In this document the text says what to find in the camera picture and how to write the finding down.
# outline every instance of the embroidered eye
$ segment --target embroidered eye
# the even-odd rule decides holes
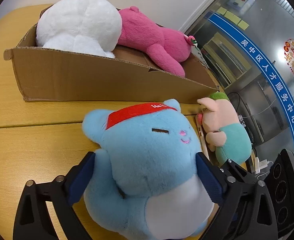
[[[169,131],[168,130],[162,130],[162,129],[156,129],[156,128],[153,128],[151,129],[153,132],[164,132],[164,133],[168,133],[169,134]]]

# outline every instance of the sticky note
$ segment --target sticky note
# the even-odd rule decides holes
[[[235,24],[237,24],[240,21],[240,18],[234,15],[233,13],[231,13],[230,11],[226,11],[224,16]]]
[[[224,15],[225,13],[226,13],[226,9],[225,8],[223,8],[223,7],[220,7],[218,10],[217,10],[217,13],[220,13],[220,14],[222,14],[222,15]]]
[[[241,22],[238,23],[238,26],[239,26],[240,28],[242,28],[243,30],[245,30],[245,29],[248,28],[249,24],[248,24],[247,22],[244,22],[243,20],[241,20]]]

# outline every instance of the blue plush ear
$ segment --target blue plush ear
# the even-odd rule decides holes
[[[82,122],[83,133],[92,141],[100,144],[106,130],[108,115],[113,111],[97,109],[86,114]]]
[[[178,101],[176,99],[168,99],[164,102],[164,104],[166,106],[170,106],[170,107],[177,109],[177,111],[180,113],[182,112],[180,109],[180,104],[178,103]]]

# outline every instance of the stuffed animal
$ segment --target stuffed animal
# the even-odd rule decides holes
[[[217,92],[197,102],[206,108],[197,118],[207,133],[209,149],[216,151],[219,164],[223,165],[227,159],[239,165],[246,161],[251,154],[251,142],[226,94]]]
[[[114,58],[122,20],[107,0],[61,0],[37,24],[37,46]]]
[[[82,123],[100,144],[84,200],[102,227],[130,240],[200,233],[214,204],[197,176],[199,139],[179,103],[94,110]]]
[[[179,62],[185,61],[193,46],[194,37],[159,27],[135,6],[119,11],[122,31],[118,44],[145,52],[160,68],[185,76]]]

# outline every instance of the blue banner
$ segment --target blue banner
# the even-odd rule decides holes
[[[245,34],[227,22],[224,18],[214,13],[209,18],[209,21],[233,39],[243,49],[243,51],[245,51],[253,59],[255,64],[268,80],[280,104],[282,105],[284,112],[286,113],[294,140],[294,99],[274,65]]]

